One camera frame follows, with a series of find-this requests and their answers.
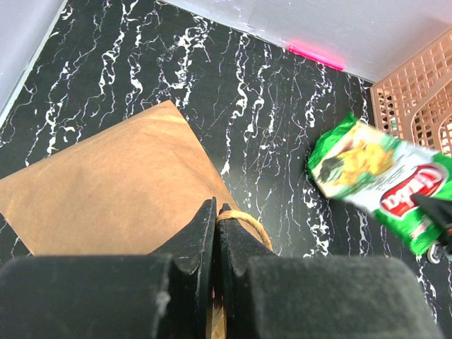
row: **snack bag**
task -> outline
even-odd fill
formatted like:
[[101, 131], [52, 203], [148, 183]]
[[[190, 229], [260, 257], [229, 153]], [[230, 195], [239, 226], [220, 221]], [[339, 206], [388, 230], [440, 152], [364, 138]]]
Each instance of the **snack bag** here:
[[439, 237], [412, 194], [452, 199], [452, 159], [359, 122], [352, 113], [317, 141], [308, 169], [328, 198], [373, 215], [416, 254]]

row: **basket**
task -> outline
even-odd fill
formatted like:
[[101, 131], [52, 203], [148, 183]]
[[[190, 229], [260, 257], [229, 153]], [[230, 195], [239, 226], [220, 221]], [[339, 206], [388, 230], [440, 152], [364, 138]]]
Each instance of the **basket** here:
[[452, 28], [371, 87], [376, 127], [452, 155]]

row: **red logo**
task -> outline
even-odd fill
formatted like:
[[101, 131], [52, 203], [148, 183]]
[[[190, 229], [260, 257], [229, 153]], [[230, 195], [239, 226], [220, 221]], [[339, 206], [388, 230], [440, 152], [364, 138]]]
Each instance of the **red logo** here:
[[414, 193], [434, 195], [447, 179], [447, 172], [436, 165], [417, 166], [415, 172], [381, 196], [381, 207], [391, 216], [403, 216], [417, 207], [411, 200]]

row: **marble surface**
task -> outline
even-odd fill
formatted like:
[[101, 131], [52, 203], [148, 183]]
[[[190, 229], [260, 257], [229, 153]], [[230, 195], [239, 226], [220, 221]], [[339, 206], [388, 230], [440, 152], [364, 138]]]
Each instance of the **marble surface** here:
[[[401, 258], [445, 331], [451, 266], [415, 258], [307, 177], [316, 140], [346, 112], [372, 123], [369, 86], [167, 4], [69, 0], [0, 129], [0, 178], [171, 99], [277, 254]], [[28, 254], [0, 223], [1, 262]]]

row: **white wall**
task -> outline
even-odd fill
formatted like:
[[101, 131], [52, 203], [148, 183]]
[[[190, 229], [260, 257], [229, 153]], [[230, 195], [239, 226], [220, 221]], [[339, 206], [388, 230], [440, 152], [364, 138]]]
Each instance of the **white wall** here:
[[293, 40], [378, 81], [452, 25], [452, 0], [166, 0], [281, 47]]
[[14, 89], [66, 0], [0, 0], [0, 126]]

